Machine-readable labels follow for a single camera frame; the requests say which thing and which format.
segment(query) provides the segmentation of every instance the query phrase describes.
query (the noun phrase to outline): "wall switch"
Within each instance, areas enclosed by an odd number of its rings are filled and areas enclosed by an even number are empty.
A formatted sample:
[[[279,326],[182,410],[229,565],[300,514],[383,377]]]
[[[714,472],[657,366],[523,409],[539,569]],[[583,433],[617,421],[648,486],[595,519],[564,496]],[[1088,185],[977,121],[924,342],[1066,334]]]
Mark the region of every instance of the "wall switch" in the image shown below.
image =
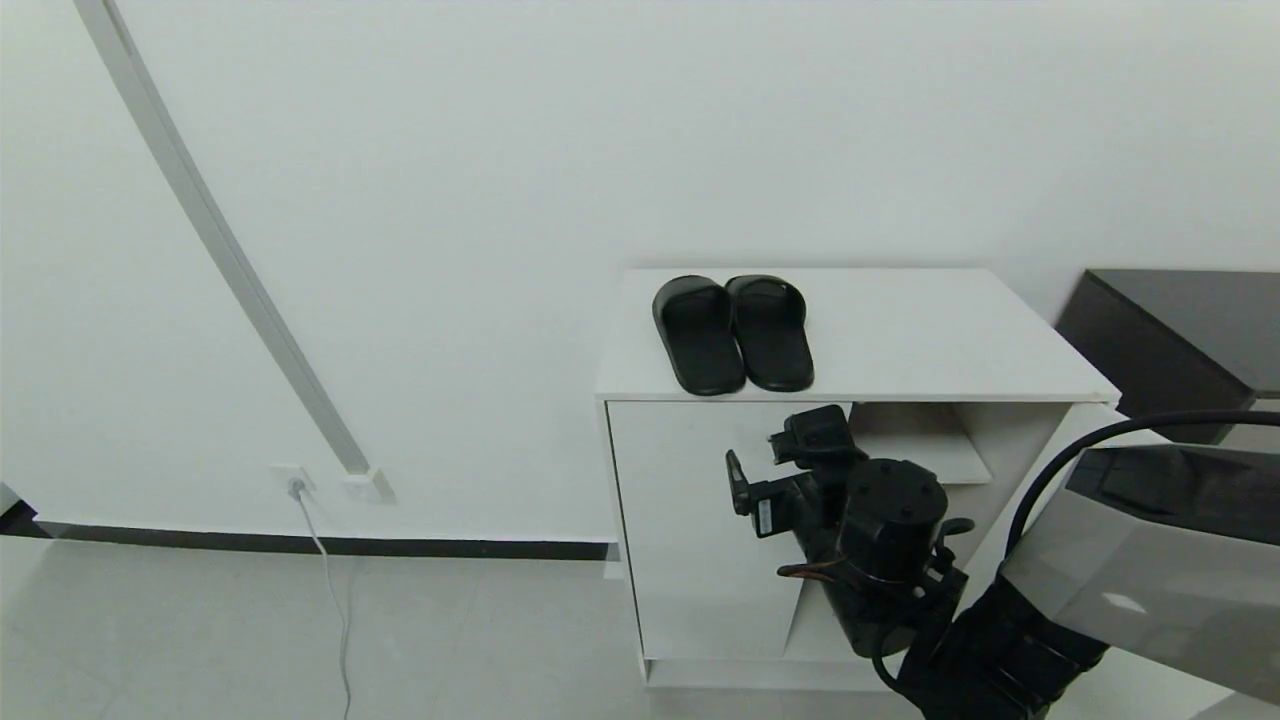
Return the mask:
[[[344,477],[342,487],[352,500],[371,505],[396,505],[396,492],[387,482],[387,475],[378,468],[370,470],[367,475]]]
[[[307,486],[307,492],[315,492],[316,484],[311,482],[311,477],[307,475],[307,469],[302,465],[270,465],[271,478],[284,492],[289,492],[289,482],[293,478],[301,479]]]

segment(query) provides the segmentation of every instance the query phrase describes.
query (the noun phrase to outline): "slide sandal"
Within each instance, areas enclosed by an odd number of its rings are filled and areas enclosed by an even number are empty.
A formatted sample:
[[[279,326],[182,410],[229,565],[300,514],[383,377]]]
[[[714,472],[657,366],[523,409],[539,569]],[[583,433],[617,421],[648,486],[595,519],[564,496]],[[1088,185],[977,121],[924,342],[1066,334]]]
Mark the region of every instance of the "slide sandal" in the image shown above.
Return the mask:
[[[653,322],[680,387],[694,395],[724,395],[746,384],[733,342],[733,304],[714,281],[701,275],[668,281],[653,299]]]
[[[813,355],[804,334],[800,291],[773,275],[741,275],[726,283],[733,299],[733,334],[751,382],[796,392],[813,384]]]

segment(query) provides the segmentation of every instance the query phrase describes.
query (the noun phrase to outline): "cabinet door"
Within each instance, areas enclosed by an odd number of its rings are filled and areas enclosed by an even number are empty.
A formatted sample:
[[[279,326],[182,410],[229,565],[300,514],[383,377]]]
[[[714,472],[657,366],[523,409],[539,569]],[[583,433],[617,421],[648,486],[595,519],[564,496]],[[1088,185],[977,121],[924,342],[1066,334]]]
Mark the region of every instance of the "cabinet door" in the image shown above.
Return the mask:
[[[773,465],[768,437],[819,406],[608,404],[645,657],[782,657],[801,582],[774,571],[804,553],[791,533],[758,539],[750,519],[733,514],[724,452],[737,451],[751,482],[792,474]]]

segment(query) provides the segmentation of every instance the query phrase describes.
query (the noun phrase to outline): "white cabinet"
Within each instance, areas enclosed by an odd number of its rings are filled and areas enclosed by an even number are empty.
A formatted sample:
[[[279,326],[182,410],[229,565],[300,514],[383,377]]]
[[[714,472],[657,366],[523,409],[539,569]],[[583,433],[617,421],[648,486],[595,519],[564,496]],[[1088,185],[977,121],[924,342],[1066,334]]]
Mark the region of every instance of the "white cabinet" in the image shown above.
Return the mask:
[[[654,685],[883,689],[820,588],[776,575],[803,561],[795,539],[758,539],[733,514],[724,452],[753,482],[794,474],[772,464],[768,436],[788,415],[859,404],[859,446],[933,470],[948,516],[978,523],[952,543],[964,564],[1073,405],[1119,395],[984,270],[764,272],[808,300],[805,392],[695,398],[676,383],[653,295],[680,274],[740,272],[634,270],[622,283],[596,398],[641,667]]]

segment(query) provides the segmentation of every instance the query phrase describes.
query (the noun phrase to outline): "floor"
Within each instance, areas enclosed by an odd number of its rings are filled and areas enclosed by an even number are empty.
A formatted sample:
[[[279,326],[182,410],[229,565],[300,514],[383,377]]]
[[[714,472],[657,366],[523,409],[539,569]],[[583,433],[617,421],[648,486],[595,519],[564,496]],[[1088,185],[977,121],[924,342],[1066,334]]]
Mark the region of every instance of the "floor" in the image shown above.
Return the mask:
[[[352,720],[919,719],[887,693],[645,692],[625,585],[602,564],[337,557],[334,571],[353,609]],[[316,556],[4,537],[0,597],[0,717],[342,716]],[[1055,720],[1172,716],[1156,675],[1091,675]],[[1134,682],[1156,702],[1117,711]]]

